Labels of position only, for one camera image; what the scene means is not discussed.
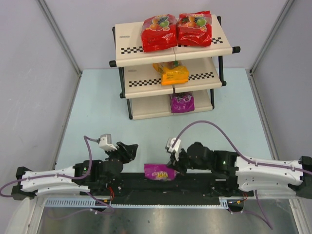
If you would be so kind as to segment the orange candy bag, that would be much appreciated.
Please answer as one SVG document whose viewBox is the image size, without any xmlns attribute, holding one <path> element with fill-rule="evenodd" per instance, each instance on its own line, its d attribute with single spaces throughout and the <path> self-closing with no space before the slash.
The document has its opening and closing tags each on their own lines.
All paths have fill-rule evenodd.
<svg viewBox="0 0 312 234">
<path fill-rule="evenodd" d="M 189 81 L 189 70 L 179 60 L 153 63 L 153 68 L 160 75 L 161 85 L 183 84 Z"/>
</svg>

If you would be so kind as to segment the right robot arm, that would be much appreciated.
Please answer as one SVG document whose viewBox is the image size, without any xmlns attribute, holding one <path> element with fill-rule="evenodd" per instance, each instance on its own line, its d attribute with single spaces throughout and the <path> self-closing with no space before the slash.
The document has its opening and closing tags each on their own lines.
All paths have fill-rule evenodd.
<svg viewBox="0 0 312 234">
<path fill-rule="evenodd" d="M 233 191 L 239 190 L 272 191 L 274 195 L 294 192 L 297 197 L 312 197 L 309 156 L 289 161 L 243 158 L 238 152 L 210 150 L 200 142 L 184 150 L 175 138 L 168 140 L 165 149 L 170 154 L 167 166 L 180 174 L 185 175 L 188 169 L 205 170 L 223 180 L 219 192 L 222 196 L 233 196 Z"/>
</svg>

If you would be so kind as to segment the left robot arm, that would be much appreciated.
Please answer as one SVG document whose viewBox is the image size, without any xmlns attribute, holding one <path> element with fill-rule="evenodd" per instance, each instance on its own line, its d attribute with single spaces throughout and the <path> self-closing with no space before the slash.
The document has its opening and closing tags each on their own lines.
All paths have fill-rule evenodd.
<svg viewBox="0 0 312 234">
<path fill-rule="evenodd" d="M 60 170 L 45 172 L 31 171 L 18 167 L 18 182 L 11 190 L 14 200 L 33 199 L 36 196 L 49 194 L 91 194 L 107 195 L 112 183 L 120 178 L 123 165 L 136 158 L 138 144 L 117 142 L 113 145 L 108 137 L 96 140 L 107 158 L 105 160 L 88 159 Z"/>
</svg>

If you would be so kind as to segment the purple grape candy bag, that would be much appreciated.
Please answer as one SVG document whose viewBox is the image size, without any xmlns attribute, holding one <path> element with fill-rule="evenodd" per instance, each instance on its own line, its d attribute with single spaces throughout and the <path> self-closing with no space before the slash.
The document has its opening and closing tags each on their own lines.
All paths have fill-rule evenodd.
<svg viewBox="0 0 312 234">
<path fill-rule="evenodd" d="M 166 164 L 144 164 L 144 175 L 149 180 L 172 181 L 178 172 L 166 166 Z"/>
<path fill-rule="evenodd" d="M 188 113 L 195 110 L 193 92 L 173 93 L 169 95 L 170 107 L 173 114 Z"/>
</svg>

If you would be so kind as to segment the red fruit candy bag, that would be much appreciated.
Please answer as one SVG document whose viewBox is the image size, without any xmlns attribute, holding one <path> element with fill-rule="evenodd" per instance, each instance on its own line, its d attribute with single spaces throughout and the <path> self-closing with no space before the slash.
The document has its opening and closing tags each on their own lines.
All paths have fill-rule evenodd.
<svg viewBox="0 0 312 234">
<path fill-rule="evenodd" d="M 144 52 L 154 52 L 177 46 L 177 20 L 171 14 L 157 15 L 144 21 L 141 41 Z"/>
<path fill-rule="evenodd" d="M 210 46 L 212 43 L 211 12 L 181 13 L 177 22 L 177 43 L 185 46 Z"/>
</svg>

